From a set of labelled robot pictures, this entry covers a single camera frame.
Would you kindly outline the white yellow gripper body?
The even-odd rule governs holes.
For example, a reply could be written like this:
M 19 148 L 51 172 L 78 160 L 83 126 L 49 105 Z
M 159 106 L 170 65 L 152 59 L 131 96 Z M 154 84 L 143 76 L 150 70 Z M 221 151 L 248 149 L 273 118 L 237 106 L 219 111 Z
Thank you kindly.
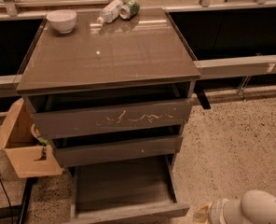
M 218 199 L 206 203 L 193 214 L 193 224 L 228 224 L 225 219 L 225 203 L 228 199 Z

